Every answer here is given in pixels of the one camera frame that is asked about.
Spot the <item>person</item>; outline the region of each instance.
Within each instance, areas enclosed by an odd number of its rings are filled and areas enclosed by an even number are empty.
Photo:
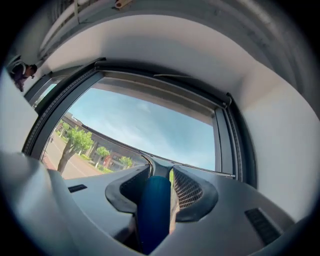
[[[34,78],[37,72],[36,65],[27,65],[24,62],[17,64],[10,72],[10,76],[15,83],[15,86],[21,91],[24,91],[24,82],[28,77]]]

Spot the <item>road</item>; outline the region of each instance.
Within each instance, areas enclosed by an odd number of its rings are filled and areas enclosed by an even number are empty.
[[[46,157],[51,163],[51,165],[57,169],[59,161],[62,156],[62,152],[66,146],[66,143],[59,138],[59,136],[54,132],[53,133],[53,142],[49,142],[45,149]],[[82,160],[79,156],[74,155],[70,158],[68,163],[65,166],[62,177],[66,180],[83,178],[88,176],[95,176],[102,174],[96,170],[93,166],[90,166],[87,162]]]

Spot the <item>blue object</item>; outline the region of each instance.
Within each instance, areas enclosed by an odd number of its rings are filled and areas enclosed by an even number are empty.
[[[142,252],[150,254],[169,234],[171,183],[151,176],[137,207],[137,227]]]

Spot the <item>sky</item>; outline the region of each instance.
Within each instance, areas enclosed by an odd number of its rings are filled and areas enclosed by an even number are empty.
[[[84,125],[142,151],[215,169],[212,126],[127,95],[90,88],[68,110]]]

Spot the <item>black slot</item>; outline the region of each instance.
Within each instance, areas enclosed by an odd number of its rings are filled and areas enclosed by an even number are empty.
[[[281,234],[279,231],[268,221],[258,208],[247,210],[244,213],[265,246],[271,244],[274,240],[280,237]]]
[[[76,185],[76,186],[70,186],[70,187],[68,187],[68,190],[70,191],[70,193],[73,193],[73,192],[77,192],[80,190],[84,190],[86,188],[87,187],[85,185],[80,184],[80,185]]]

